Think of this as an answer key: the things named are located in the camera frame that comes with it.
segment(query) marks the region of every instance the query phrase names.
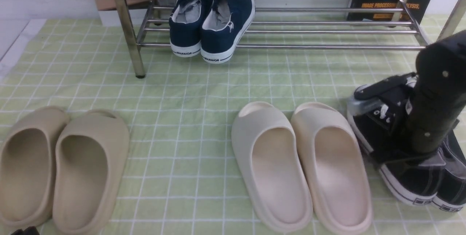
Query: white shoelace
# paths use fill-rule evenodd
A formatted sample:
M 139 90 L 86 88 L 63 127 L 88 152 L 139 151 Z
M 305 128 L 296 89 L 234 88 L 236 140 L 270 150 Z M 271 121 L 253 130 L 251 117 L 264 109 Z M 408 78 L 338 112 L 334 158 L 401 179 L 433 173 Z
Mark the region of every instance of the white shoelace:
M 388 106 L 383 105 L 380 109 L 380 119 L 384 119 L 387 116 Z

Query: beige slide sandal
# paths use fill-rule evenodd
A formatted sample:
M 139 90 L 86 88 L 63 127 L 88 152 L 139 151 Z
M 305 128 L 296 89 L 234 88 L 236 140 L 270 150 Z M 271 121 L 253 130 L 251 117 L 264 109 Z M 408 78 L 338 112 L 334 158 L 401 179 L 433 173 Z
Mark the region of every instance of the beige slide sandal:
M 57 142 L 53 219 L 64 234 L 94 235 L 111 217 L 130 144 L 123 119 L 91 110 L 73 119 Z
M 296 108 L 291 124 L 317 218 L 338 235 L 363 233 L 373 219 L 371 192 L 358 141 L 345 117 L 310 102 Z
M 300 230 L 312 218 L 312 201 L 285 115 L 251 102 L 232 125 L 232 146 L 255 213 L 272 230 Z
M 0 220 L 12 228 L 38 226 L 52 215 L 55 145 L 70 121 L 59 107 L 20 119 L 0 148 Z

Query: navy blue sneaker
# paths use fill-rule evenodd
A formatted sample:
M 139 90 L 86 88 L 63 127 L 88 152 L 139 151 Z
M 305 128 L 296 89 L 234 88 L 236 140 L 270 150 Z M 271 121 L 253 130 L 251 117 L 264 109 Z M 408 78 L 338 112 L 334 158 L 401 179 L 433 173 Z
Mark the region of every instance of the navy blue sneaker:
M 171 12 L 170 46 L 179 57 L 191 57 L 201 50 L 200 29 L 213 0 L 177 0 Z
M 254 0 L 213 0 L 201 30 L 204 60 L 212 64 L 230 60 L 254 14 Z

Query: sneaker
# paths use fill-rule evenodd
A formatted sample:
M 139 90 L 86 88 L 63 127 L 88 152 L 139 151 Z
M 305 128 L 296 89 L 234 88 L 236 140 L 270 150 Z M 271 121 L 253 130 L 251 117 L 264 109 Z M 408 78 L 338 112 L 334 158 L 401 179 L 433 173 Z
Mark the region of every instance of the sneaker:
M 370 157 L 373 158 L 373 154 L 384 154 L 390 151 L 391 143 L 393 143 L 390 130 L 395 122 L 396 114 L 406 112 L 404 103 L 409 96 L 406 94 L 407 88 L 396 87 L 389 94 L 384 94 L 385 99 L 390 99 L 393 103 L 391 106 L 398 106 L 396 110 L 391 110 L 383 104 L 359 115 L 347 111 L 348 122 L 360 141 L 360 147 Z M 436 153 L 428 159 L 382 164 L 378 171 L 386 186 L 398 200 L 408 205 L 425 205 L 436 196 L 443 179 L 444 169 L 445 161 L 439 153 Z
M 440 153 L 446 162 L 446 170 L 432 202 L 441 210 L 457 212 L 466 204 L 466 159 L 453 130 L 446 136 Z
M 179 57 L 192 57 L 201 50 L 200 28 L 213 0 L 177 0 L 169 18 L 170 46 Z
M 204 60 L 212 64 L 230 60 L 254 14 L 254 0 L 213 0 L 201 30 Z

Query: floor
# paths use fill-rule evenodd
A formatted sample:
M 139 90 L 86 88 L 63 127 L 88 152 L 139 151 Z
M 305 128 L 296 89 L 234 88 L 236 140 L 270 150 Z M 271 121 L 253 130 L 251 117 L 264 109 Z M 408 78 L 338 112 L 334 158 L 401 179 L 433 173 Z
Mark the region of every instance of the floor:
M 423 26 L 434 39 L 445 21 L 427 17 Z M 149 39 L 168 41 L 168 34 Z M 243 38 L 264 40 L 415 44 L 403 35 Z M 128 124 L 130 154 L 104 235 L 274 234 L 254 214 L 233 155 L 230 130 L 238 111 L 260 100 L 288 117 L 309 101 L 343 112 L 356 86 L 413 70 L 416 53 L 238 50 L 220 65 L 200 56 L 178 58 L 168 49 L 143 49 L 142 56 L 147 77 L 137 79 L 121 28 L 103 27 L 96 19 L 48 20 L 0 82 L 0 139 L 18 119 L 46 105 L 61 106 L 72 117 L 112 109 Z M 464 121 L 462 115 L 455 131 L 462 144 Z M 466 210 L 451 214 L 398 203 L 372 167 L 367 173 L 375 220 L 366 235 L 464 234 Z M 57 234 L 52 220 L 39 230 Z M 0 228 L 0 234 L 9 232 Z M 315 217 L 294 234 L 330 233 Z

